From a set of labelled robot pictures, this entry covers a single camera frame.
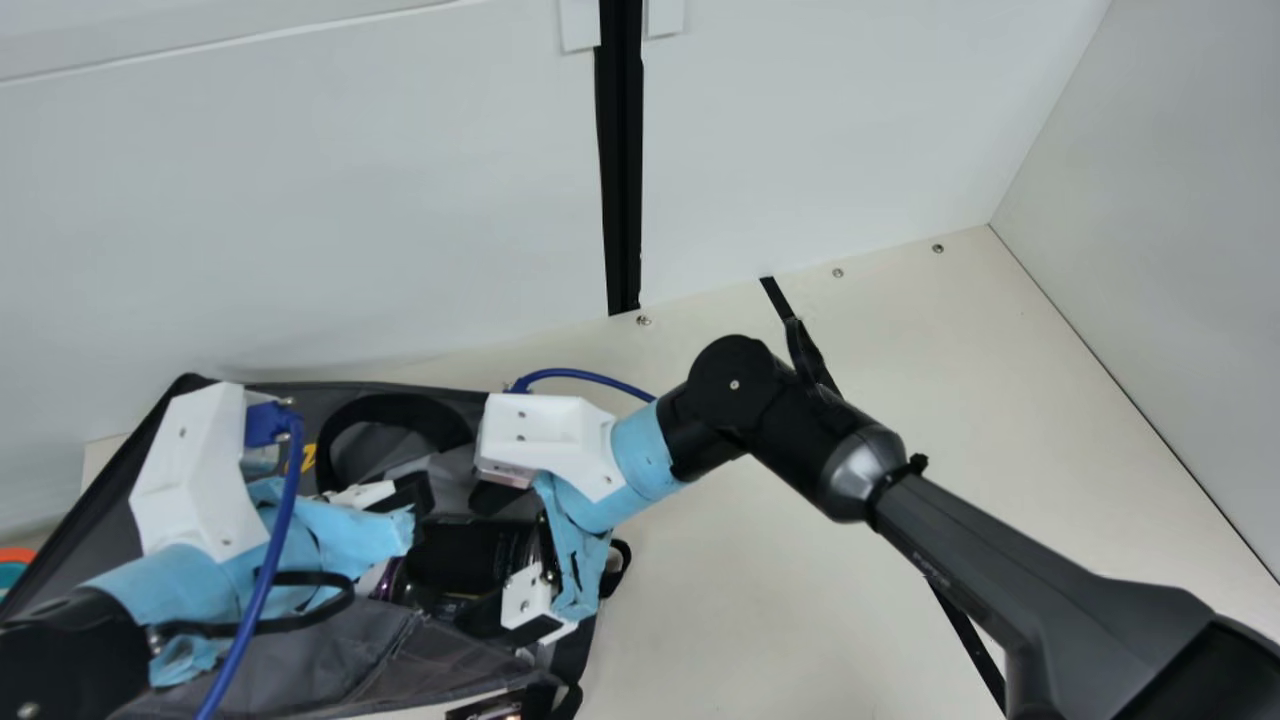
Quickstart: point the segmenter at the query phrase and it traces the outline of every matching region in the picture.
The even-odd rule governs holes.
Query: white bracket
[[[515,487],[529,487],[547,470],[599,502],[626,484],[609,437],[616,421],[581,397],[490,395],[480,419],[476,470]]]
[[[559,0],[561,45],[566,53],[600,45],[600,3],[613,0]]]
[[[685,32],[685,0],[649,0],[645,36],[663,37]]]
[[[558,618],[552,612],[552,600],[556,596],[556,587],[543,579],[543,564],[534,562],[529,568],[507,578],[507,584],[502,589],[502,626],[508,630],[536,620],[543,615],[553,618],[563,625],[538,642],[543,644],[553,643],[577,629],[577,623]]]
[[[223,562],[268,541],[239,466],[251,396],[218,383],[169,401],[129,493],[143,555],[183,542]]]

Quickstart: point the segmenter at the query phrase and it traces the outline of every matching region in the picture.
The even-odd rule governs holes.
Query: fabric
[[[566,575],[552,610],[567,620],[581,621],[599,610],[613,528],[684,487],[671,474],[671,452],[658,425],[655,404],[618,421],[611,442],[626,487],[600,502],[591,502],[550,473],[539,473],[532,483],[547,507],[556,555]]]
[[[275,525],[283,478],[251,483],[250,498],[260,506],[268,528]],[[407,509],[385,515],[300,498],[284,541],[283,570],[326,570],[358,578],[375,562],[408,552],[413,539],[412,512]],[[243,552],[224,564],[189,544],[173,544],[150,556],[93,578],[99,588],[129,611],[140,625],[170,620],[238,623],[253,594],[257,568],[266,546]],[[339,591],[332,587],[275,588],[268,596],[262,618],[294,615],[298,607],[314,609]],[[186,683],[211,670],[229,639],[179,635],[151,660],[151,684],[157,688]]]

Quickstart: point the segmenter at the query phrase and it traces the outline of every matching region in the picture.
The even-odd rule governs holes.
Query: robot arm
[[[750,454],[832,520],[867,523],[1005,648],[1011,719],[1280,716],[1270,641],[1185,591],[1094,575],[948,493],[896,433],[804,375],[759,341],[716,341],[685,384],[608,429],[622,487],[593,498],[576,489],[590,479],[556,477],[548,511],[607,537]]]

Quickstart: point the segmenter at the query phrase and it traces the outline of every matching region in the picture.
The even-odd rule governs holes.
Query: black strap
[[[808,382],[823,384],[836,395],[840,395],[836,380],[827,370],[827,363],[823,360],[822,352],[818,350],[817,343],[813,342],[813,338],[809,337],[809,331],[805,329],[804,323],[791,310],[791,304],[782,295],[778,282],[772,277],[765,277],[760,278],[760,286],[764,287],[764,293],[769,296],[769,302],[773,304],[773,309],[778,313],[778,318],[782,319],[782,324],[786,327],[787,348],[791,351],[791,361],[796,366],[796,373]],[[913,455],[909,468],[911,471],[919,474],[924,471],[924,465],[927,464],[928,459],[923,455]],[[973,666],[987,684],[991,697],[996,700],[996,705],[1004,712],[1005,678],[1000,674],[996,661],[991,659],[991,653],[987,652],[987,646],[978,637],[978,630],[974,629],[973,620],[956,607],[950,598],[940,593],[937,588],[933,588],[933,594],[938,598],[938,603],[942,605],[942,611],[946,612],[947,620],[951,620],[951,626],[969,653]]]
[[[343,405],[329,416],[316,438],[316,487],[320,492],[340,492],[352,480],[339,478],[333,465],[333,442],[360,423],[406,428],[443,452],[475,441],[471,427],[452,407],[422,395],[366,395]]]
[[[415,506],[419,516],[425,516],[435,509],[431,475],[425,470],[396,478],[396,492],[365,507],[365,512],[390,512],[407,505]]]
[[[938,605],[942,606],[942,611],[946,612],[947,620],[951,621],[951,628],[956,632],[960,638],[960,644],[964,646],[965,652],[969,655],[969,660],[973,661],[973,666],[978,669],[978,674],[982,675],[982,682],[987,683],[987,689],[991,691],[991,697],[996,698],[996,705],[1000,706],[1000,714],[1005,714],[1005,676],[1000,673],[1000,667],[996,666],[996,661],[992,660],[991,653],[987,652],[987,646],[983,644],[982,638],[978,637],[978,630],[973,626],[973,621],[969,616],[964,614],[963,610],[956,607],[956,603],[951,602],[945,594],[938,592],[938,588],[929,583],[929,588],[933,591],[933,596],[938,598]]]
[[[275,574],[271,587],[329,587],[340,592],[324,601],[311,612],[294,618],[274,618],[259,620],[255,635],[269,635],[274,633],[289,633],[324,623],[343,610],[351,607],[356,600],[356,585],[351,578],[340,573],[325,573],[320,570],[282,570]],[[239,623],[197,623],[192,620],[170,620],[160,623],[152,628],[161,638],[175,635],[204,635],[206,638],[232,638],[239,629]]]
[[[613,593],[618,592],[618,585],[622,584],[622,577],[627,574],[627,568],[631,566],[631,546],[625,541],[611,539],[609,547],[618,551],[622,556],[622,568],[614,571],[604,571],[604,577],[600,578],[600,598],[608,600],[613,597]]]
[[[609,541],[609,547],[622,556],[622,568],[605,573],[600,579],[600,597],[612,597],[631,566],[631,546],[625,541]],[[573,720],[582,707],[582,674],[591,655],[591,641],[595,638],[595,616],[579,623],[577,629],[556,641],[556,655],[552,657],[550,673],[559,678],[568,692],[556,705],[558,685],[531,685],[526,694],[526,720]]]

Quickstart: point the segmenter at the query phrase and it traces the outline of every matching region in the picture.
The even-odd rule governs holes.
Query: black fabric
[[[329,618],[351,607],[356,600],[356,585],[351,578],[340,573],[324,573],[320,570],[282,570],[273,578],[271,587],[315,587],[338,588],[338,594],[320,603],[315,610],[305,615],[293,618],[273,618],[259,620],[253,629],[255,635],[269,635],[274,633],[289,633],[319,625]],[[174,620],[155,625],[152,630],[161,638],[174,635],[205,635],[206,638],[233,638],[239,630],[239,623],[195,623],[189,620]]]
[[[421,395],[384,393],[352,400],[325,420],[316,439],[316,487],[340,492],[358,478],[339,478],[333,462],[333,442],[361,423],[406,428],[422,436],[436,451],[453,450],[475,441],[466,420],[443,402]]]
[[[529,493],[529,489],[513,488],[498,483],[476,483],[467,498],[467,507],[481,518],[492,518],[506,510],[512,502]]]

